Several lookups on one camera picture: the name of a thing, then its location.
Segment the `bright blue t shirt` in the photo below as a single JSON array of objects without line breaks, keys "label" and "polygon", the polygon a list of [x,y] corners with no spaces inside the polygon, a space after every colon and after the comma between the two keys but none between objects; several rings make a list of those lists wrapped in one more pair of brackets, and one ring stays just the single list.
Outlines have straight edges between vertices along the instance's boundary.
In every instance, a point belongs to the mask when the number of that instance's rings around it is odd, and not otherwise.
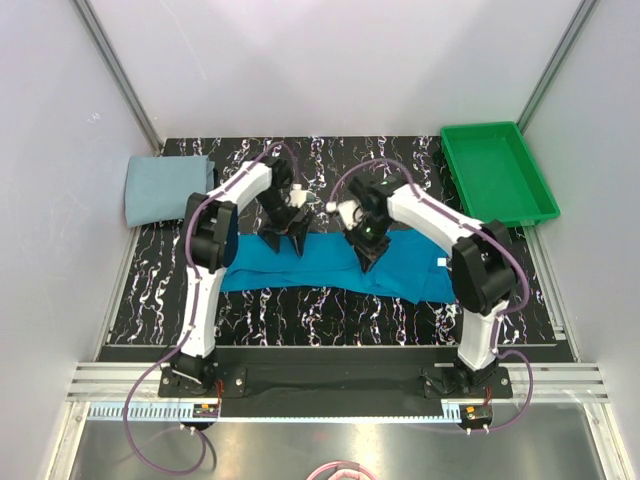
[{"label": "bright blue t shirt", "polygon": [[389,237],[388,251],[371,271],[364,273],[354,250],[340,233],[309,234],[302,256],[297,256],[288,243],[275,253],[259,236],[242,235],[221,291],[335,287],[412,303],[453,303],[446,253],[415,230],[392,231]]}]

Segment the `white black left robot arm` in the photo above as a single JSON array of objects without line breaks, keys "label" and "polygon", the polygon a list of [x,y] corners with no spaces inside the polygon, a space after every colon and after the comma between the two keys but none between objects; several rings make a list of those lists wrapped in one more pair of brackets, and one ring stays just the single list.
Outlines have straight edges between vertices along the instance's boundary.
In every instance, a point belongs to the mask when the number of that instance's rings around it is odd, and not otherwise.
[{"label": "white black left robot arm", "polygon": [[286,238],[302,256],[313,218],[307,197],[296,158],[262,153],[213,190],[187,200],[181,234],[187,273],[184,323],[178,345],[165,361],[193,395],[206,395],[219,385],[216,314],[223,279],[239,250],[239,214],[256,200],[267,215],[258,231],[262,242],[278,253]]}]

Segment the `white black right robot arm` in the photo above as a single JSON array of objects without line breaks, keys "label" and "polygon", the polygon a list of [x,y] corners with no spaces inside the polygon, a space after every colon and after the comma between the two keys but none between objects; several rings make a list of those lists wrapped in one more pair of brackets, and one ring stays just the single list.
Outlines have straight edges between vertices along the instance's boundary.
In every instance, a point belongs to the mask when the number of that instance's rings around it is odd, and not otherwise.
[{"label": "white black right robot arm", "polygon": [[423,370],[427,393],[439,398],[486,393],[498,367],[498,334],[510,296],[526,279],[506,248],[508,229],[497,220],[484,223],[460,214],[401,177],[376,182],[356,175],[348,189],[352,199],[331,208],[362,271],[370,271],[388,251],[394,223],[414,229],[449,257],[462,334],[452,366]]}]

